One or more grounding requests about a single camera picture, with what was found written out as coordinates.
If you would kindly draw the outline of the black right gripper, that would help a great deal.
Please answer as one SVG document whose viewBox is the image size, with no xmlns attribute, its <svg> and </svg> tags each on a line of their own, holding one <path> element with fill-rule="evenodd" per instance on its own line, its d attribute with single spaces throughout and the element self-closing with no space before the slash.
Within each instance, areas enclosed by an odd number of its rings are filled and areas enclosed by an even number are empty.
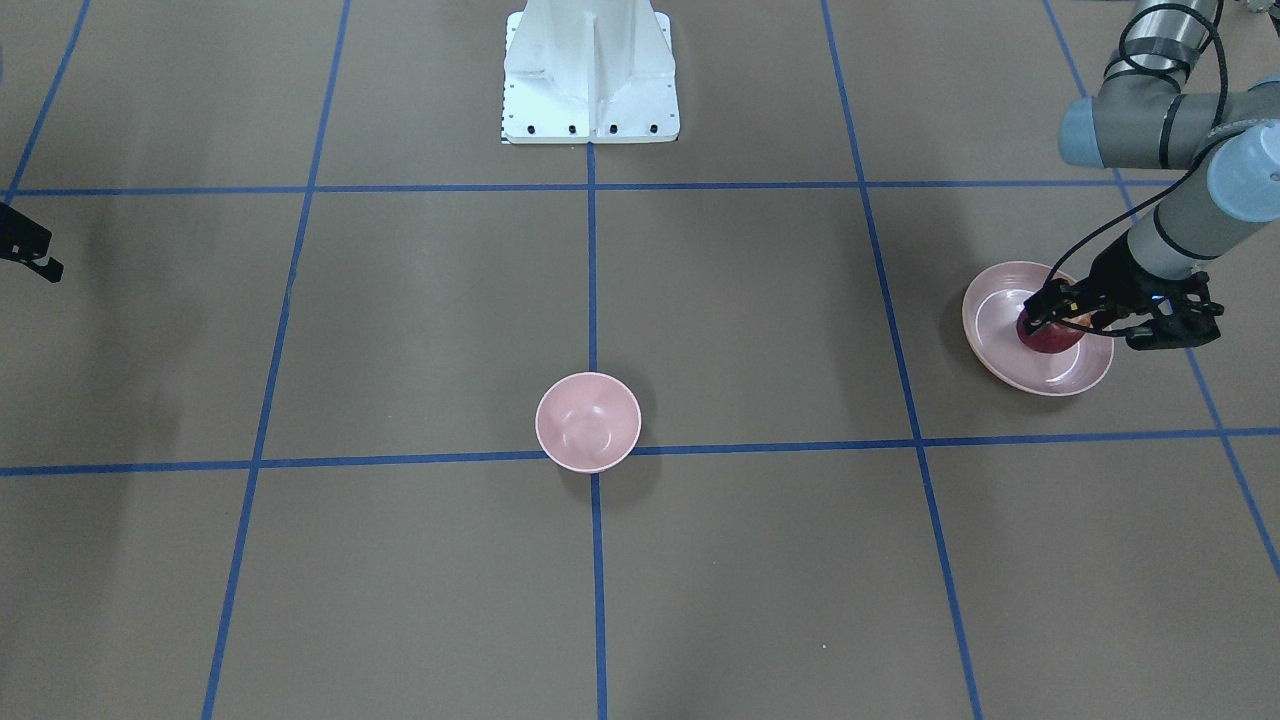
<svg viewBox="0 0 1280 720">
<path fill-rule="evenodd" d="M 9 205 L 1 205 L 1 259 L 28 266 L 50 283 L 63 278 L 64 265 L 49 255 L 51 231 Z"/>
</svg>

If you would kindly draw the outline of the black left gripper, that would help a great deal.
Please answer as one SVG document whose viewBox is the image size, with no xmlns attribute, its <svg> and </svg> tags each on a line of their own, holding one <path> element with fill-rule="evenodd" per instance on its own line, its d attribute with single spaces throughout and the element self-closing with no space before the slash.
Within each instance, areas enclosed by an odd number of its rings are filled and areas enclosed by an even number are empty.
<svg viewBox="0 0 1280 720">
<path fill-rule="evenodd" d="M 1165 286 L 1164 278 L 1151 274 L 1137 261 L 1129 238 L 1117 238 L 1093 260 L 1088 275 L 1075 286 L 1068 281 L 1048 281 L 1028 296 L 1023 302 L 1021 329 L 1039 331 L 1051 323 L 1065 337 L 1114 337 L 1112 320 L 1149 314 L 1156 299 L 1166 295 Z"/>
</svg>

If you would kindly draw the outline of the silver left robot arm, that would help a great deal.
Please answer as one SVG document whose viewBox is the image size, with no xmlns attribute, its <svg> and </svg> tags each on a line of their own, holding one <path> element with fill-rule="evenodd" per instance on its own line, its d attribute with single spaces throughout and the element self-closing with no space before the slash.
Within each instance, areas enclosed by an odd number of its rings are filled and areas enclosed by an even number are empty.
<svg viewBox="0 0 1280 720">
<path fill-rule="evenodd" d="M 1221 8 L 1135 3 L 1098 92 L 1065 111 L 1065 161 L 1175 170 L 1178 179 L 1135 208 L 1135 224 L 1114 219 L 1119 237 L 1083 279 L 1047 273 L 1018 319 L 1024 341 L 1055 327 L 1134 350 L 1220 336 L 1207 266 L 1277 220 L 1277 78 L 1229 88 Z"/>
</svg>

